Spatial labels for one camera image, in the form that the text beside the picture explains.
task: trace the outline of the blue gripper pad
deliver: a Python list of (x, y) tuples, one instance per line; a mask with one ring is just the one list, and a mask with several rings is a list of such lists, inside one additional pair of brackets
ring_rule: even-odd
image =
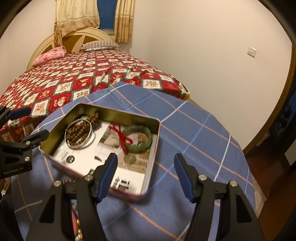
[(189, 199), (190, 202), (194, 202), (194, 188), (196, 183), (196, 177), (198, 177), (198, 172), (193, 166), (186, 163), (182, 154), (178, 153), (174, 157), (174, 166), (179, 177), (183, 192), (185, 197)]
[(105, 161), (105, 164), (103, 166), (100, 166), (100, 167), (104, 167), (105, 170), (102, 173), (101, 179), (98, 183), (99, 189), (98, 189), (97, 199), (99, 202), (101, 202), (108, 194), (108, 190), (110, 188), (113, 176), (115, 174), (117, 164), (118, 164), (117, 155), (114, 153), (111, 153), (108, 159)]
[(16, 120), (18, 118), (30, 115), (32, 112), (30, 107), (26, 107), (26, 108), (22, 108), (22, 109), (18, 109), (18, 110), (13, 110), (9, 113), (9, 115), (7, 116), (7, 120)]

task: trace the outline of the black clamp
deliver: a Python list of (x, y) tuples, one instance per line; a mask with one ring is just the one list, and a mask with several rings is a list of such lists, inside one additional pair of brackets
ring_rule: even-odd
[[(9, 120), (16, 120), (31, 113), (29, 107), (10, 110), (0, 106), (0, 129)], [(21, 143), (0, 140), (0, 179), (32, 170), (32, 149), (49, 136), (47, 130), (25, 137)]]
[(105, 164), (77, 182), (53, 183), (31, 223), (26, 241), (74, 241), (71, 199), (77, 199), (83, 240), (107, 241), (96, 211), (96, 203), (106, 196), (117, 168), (111, 153)]
[(185, 196), (196, 203), (185, 241), (208, 240), (215, 199), (221, 200), (216, 241), (265, 240), (256, 215), (236, 181), (214, 182), (188, 165), (180, 153), (175, 155), (174, 165)]
[[(107, 241), (96, 203), (106, 197), (117, 162), (112, 153), (92, 175), (74, 183), (55, 181), (33, 219), (26, 241), (73, 241), (71, 199), (77, 199), (83, 240)], [(181, 154), (176, 154), (174, 164), (185, 196), (196, 203), (184, 241), (208, 240), (215, 199), (221, 199), (216, 241), (264, 241), (254, 211), (236, 181), (213, 182), (188, 165)]]

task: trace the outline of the open tin box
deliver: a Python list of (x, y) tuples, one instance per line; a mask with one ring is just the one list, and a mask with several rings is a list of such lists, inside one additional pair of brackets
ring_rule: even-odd
[[(69, 124), (81, 117), (99, 114), (100, 125), (93, 131), (88, 144), (79, 150), (68, 147), (65, 131)], [(118, 134), (109, 129), (118, 122), (121, 130), (127, 126), (147, 127), (152, 134), (151, 147), (143, 153), (133, 155), (130, 162), (119, 144)], [(118, 167), (111, 182), (109, 193), (130, 200), (141, 200), (147, 193), (160, 134), (160, 121), (143, 115), (128, 113), (102, 106), (80, 103), (74, 106), (50, 131), (49, 137), (39, 149), (52, 164), (75, 177), (91, 174), (97, 166), (103, 165), (110, 153), (118, 156)], [(133, 144), (145, 141), (145, 134), (128, 136)]]

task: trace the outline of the red ribbon bow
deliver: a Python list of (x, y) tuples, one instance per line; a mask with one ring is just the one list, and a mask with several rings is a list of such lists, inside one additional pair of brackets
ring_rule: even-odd
[(109, 129), (110, 130), (114, 130), (115, 132), (117, 132), (117, 134), (119, 136), (119, 141), (120, 141), (121, 149), (123, 150), (124, 154), (127, 155), (128, 154), (128, 150), (126, 149), (125, 143), (126, 143), (126, 141), (129, 141), (129, 144), (132, 144), (133, 143), (133, 140), (131, 138), (126, 137), (125, 134), (121, 132), (120, 124), (118, 122), (114, 122), (113, 123), (113, 127), (110, 126)]

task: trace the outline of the silver bangle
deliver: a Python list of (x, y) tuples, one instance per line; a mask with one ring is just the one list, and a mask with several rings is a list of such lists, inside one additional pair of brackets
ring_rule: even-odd
[[(70, 127), (72, 127), (73, 125), (76, 125), (76, 123), (78, 123), (78, 122), (81, 122), (81, 123), (82, 123), (82, 122), (84, 122), (84, 121), (87, 122), (87, 123), (90, 125), (90, 130), (89, 130), (89, 134), (88, 134), (87, 138), (86, 138), (82, 143), (80, 143), (79, 145), (71, 146), (71, 145), (69, 144), (69, 140), (68, 140), (68, 141), (66, 140), (66, 135), (67, 135), (67, 131), (68, 131), (68, 129), (69, 129)], [(86, 144), (88, 143), (89, 139), (91, 138), (91, 135), (92, 135), (92, 126), (91, 126), (91, 122), (88, 121), (88, 120), (85, 120), (85, 119), (78, 119), (78, 120), (75, 120), (75, 121), (73, 121), (71, 124), (68, 125), (68, 127), (67, 127), (67, 129), (66, 129), (66, 131), (65, 131), (65, 142), (67, 143), (68, 147), (71, 148), (71, 149), (80, 149), (80, 148), (83, 148), (84, 145), (86, 145)]]

